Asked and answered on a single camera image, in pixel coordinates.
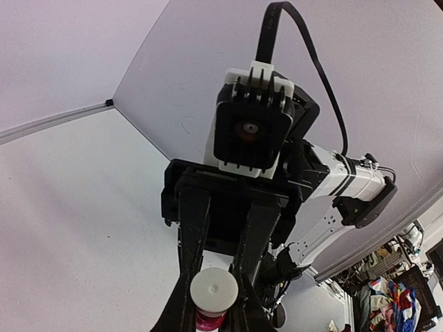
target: white tent panel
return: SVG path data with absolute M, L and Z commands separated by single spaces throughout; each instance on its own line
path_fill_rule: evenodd
M 117 108 L 169 158 L 201 161 L 215 99 L 229 67 L 255 57 L 267 0 L 172 0 L 114 96 Z M 398 173 L 399 192 L 376 223 L 347 233 L 320 256 L 324 270 L 356 255 L 440 186 L 443 176 L 443 16 L 431 0 L 292 1 L 301 11 L 342 108 L 351 157 L 367 152 Z M 325 90 L 296 26 L 282 15 L 273 63 L 321 107 L 307 139 L 341 149 Z M 306 204 L 296 232 L 323 215 Z
M 167 2 L 1 1 L 0 133 L 112 98 Z

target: black stripe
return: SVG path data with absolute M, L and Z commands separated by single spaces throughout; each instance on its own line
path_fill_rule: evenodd
M 350 160 L 348 157 L 344 157 L 346 158 L 347 163 L 349 164 L 349 167 L 351 169 L 351 176 L 349 178 L 349 180 L 347 180 L 346 184 L 343 186 L 343 188 L 341 188 L 337 193 L 336 196 L 340 196 L 352 183 L 352 181 L 355 179 L 355 176 L 357 175 L 357 170 L 355 167 L 355 164 L 352 162 L 352 160 Z
M 335 155 L 335 158 L 337 158 L 337 160 L 338 161 L 340 161 L 340 162 L 342 162 L 343 164 L 344 164 L 344 166 L 345 166 L 345 168 L 346 168 L 346 172 L 347 172 L 347 175 L 346 175 L 346 177 L 343 179 L 343 181 L 341 181 L 341 183 L 339 184 L 339 185 L 337 185 L 336 186 L 336 188 L 334 189 L 334 190 L 332 190 L 331 191 L 331 193 L 329 194 L 329 196 L 335 196 L 335 193 L 337 192 L 337 190 L 339 190 L 340 188 L 341 188 L 341 186 L 349 179 L 349 173 L 350 173 L 350 171 L 349 171 L 349 168 L 347 168 L 347 165 L 346 165 L 346 162 L 345 162 L 345 160 L 343 159 L 343 157 L 340 155 L 340 154 L 336 154 Z

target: white lid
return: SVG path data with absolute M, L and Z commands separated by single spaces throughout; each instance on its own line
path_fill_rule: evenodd
M 191 298 L 201 310 L 222 313 L 237 299 L 237 280 L 222 268 L 200 271 L 191 282 Z

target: colorful fabric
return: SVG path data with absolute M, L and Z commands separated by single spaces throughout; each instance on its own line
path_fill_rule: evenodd
M 376 294 L 370 297 L 370 329 L 414 332 L 420 312 L 414 288 L 407 288 L 392 281 L 387 282 L 384 278 L 370 282 L 368 286 Z

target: black cable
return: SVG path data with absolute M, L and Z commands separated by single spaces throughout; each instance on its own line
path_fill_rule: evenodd
M 338 102 L 335 98 L 331 84 L 326 77 L 326 73 L 320 61 L 318 60 L 317 52 L 311 39 L 311 35 L 309 34 L 309 30 L 307 29 L 305 20 L 303 20 L 302 15 L 290 2 L 274 2 L 271 3 L 266 9 L 262 23 L 262 30 L 260 31 L 260 38 L 258 41 L 257 55 L 255 56 L 255 60 L 266 62 L 268 64 L 271 63 L 272 54 L 275 46 L 275 39 L 277 36 L 278 22 L 280 20 L 282 9 L 284 9 L 296 23 L 300 34 L 302 35 L 303 41 L 305 42 L 312 63 L 316 67 L 321 82 L 326 89 L 327 95 L 332 104 L 332 108 L 334 109 L 335 115 L 337 117 L 338 125 L 340 127 L 341 135 L 343 138 L 343 150 L 341 154 L 343 156 L 346 156 L 348 146 L 347 133 L 345 122 L 343 121 L 343 116 L 341 115 L 340 107 L 338 106 Z
M 407 237 L 414 230 L 414 227 L 416 227 L 418 229 L 417 225 L 414 224 L 414 226 L 404 236 Z
M 392 168 L 379 166 L 377 169 L 379 169 L 380 171 L 391 173 L 393 183 L 395 183 L 395 181 L 397 181 L 397 173 L 395 173 L 395 170 L 393 170 Z
M 405 258 L 406 258 L 406 260 L 408 261 L 408 263 L 411 265 L 411 266 L 414 266 L 414 265 L 416 265 L 411 259 L 410 259 L 410 257 L 409 257 L 409 255 L 408 255 L 408 253 L 406 252 L 406 249 L 403 247 L 403 245 L 405 244 L 405 242 L 404 241 L 400 241 L 400 236 L 396 236 L 396 238 L 397 238 L 397 242 L 398 242 L 398 244 L 399 244 L 399 247 L 400 247 L 400 250 L 401 250 L 401 252 L 403 253 L 403 255 L 405 256 Z
M 284 286 L 282 287 L 282 289 L 280 290 L 280 292 L 278 292 L 277 296 L 275 297 L 275 300 L 273 300 L 271 303 L 271 312 L 274 312 L 274 310 L 276 308 L 275 305 L 277 304 L 277 301 L 283 296 L 283 294 L 286 293 L 290 284 L 291 284 L 291 282 L 286 282 L 284 284 Z
M 419 244 L 418 247 L 417 247 L 418 250 L 421 250 L 421 249 L 422 249 L 423 240 L 424 240 L 424 234 L 423 234 L 423 232 L 421 232 L 421 234 L 422 234 L 422 239 L 420 240 L 420 244 Z

